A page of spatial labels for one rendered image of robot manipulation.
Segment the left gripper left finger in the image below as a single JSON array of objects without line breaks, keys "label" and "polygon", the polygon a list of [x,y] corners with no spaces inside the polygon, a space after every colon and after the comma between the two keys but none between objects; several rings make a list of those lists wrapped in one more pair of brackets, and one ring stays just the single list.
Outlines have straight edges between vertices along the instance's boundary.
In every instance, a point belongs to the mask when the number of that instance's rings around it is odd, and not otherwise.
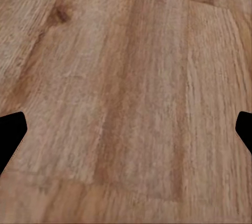
[{"label": "left gripper left finger", "polygon": [[0,117],[0,174],[27,132],[22,111]]}]

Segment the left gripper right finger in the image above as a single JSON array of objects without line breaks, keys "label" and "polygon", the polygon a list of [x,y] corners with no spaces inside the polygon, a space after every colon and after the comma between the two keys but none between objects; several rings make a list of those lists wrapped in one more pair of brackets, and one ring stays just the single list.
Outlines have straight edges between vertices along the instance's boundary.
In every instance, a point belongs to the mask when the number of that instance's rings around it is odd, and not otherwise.
[{"label": "left gripper right finger", "polygon": [[241,111],[238,115],[235,129],[252,154],[252,114]]}]

